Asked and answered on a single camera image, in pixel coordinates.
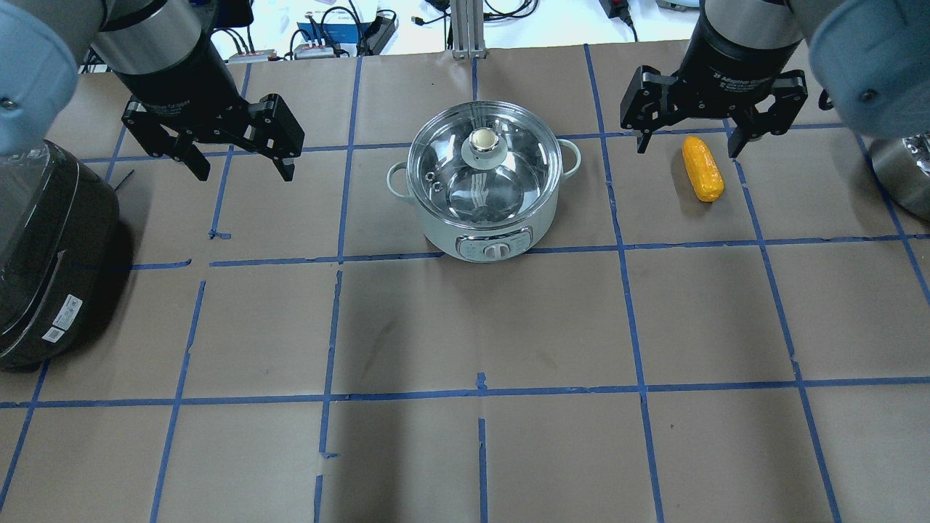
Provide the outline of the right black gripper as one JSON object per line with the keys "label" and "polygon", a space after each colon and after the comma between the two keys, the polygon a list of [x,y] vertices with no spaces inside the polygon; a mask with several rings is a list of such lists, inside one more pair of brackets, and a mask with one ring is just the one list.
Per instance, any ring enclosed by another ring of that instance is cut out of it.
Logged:
{"label": "right black gripper", "polygon": [[619,107],[619,123],[636,137],[636,152],[645,153],[658,130],[688,118],[733,119],[727,142],[730,158],[765,134],[786,133],[805,100],[803,70],[784,70],[801,39],[747,44],[721,32],[724,17],[700,15],[684,59],[670,76],[648,65],[632,74]]}

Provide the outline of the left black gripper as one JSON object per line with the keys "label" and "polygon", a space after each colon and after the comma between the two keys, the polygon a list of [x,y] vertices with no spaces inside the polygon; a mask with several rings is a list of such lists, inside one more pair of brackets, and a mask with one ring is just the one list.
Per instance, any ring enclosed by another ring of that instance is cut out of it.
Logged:
{"label": "left black gripper", "polygon": [[125,109],[121,120],[146,155],[183,163],[205,182],[211,166],[195,142],[236,145],[269,158],[284,182],[293,181],[304,129],[281,95],[254,104],[242,98],[207,34],[172,66],[121,73],[121,81],[143,108]]}

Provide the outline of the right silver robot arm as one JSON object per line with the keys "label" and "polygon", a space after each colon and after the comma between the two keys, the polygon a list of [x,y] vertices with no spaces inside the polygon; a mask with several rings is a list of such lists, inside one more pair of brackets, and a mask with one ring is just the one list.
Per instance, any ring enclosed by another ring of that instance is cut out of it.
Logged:
{"label": "right silver robot arm", "polygon": [[730,158],[786,133],[808,97],[805,73],[786,70],[801,42],[848,128],[881,139],[928,131],[926,1],[701,1],[697,21],[678,70],[639,66],[621,100],[639,153],[655,131],[691,118],[734,121]]}

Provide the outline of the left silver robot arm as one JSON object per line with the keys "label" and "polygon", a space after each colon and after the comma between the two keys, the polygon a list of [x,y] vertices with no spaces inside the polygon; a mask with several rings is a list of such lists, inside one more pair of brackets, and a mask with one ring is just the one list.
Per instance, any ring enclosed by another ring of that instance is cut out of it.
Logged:
{"label": "left silver robot arm", "polygon": [[129,90],[121,121],[146,155],[206,181],[199,145],[230,145],[269,158],[292,181],[302,126],[278,94],[247,102],[211,35],[188,1],[2,2],[3,155],[46,138],[93,51]]}

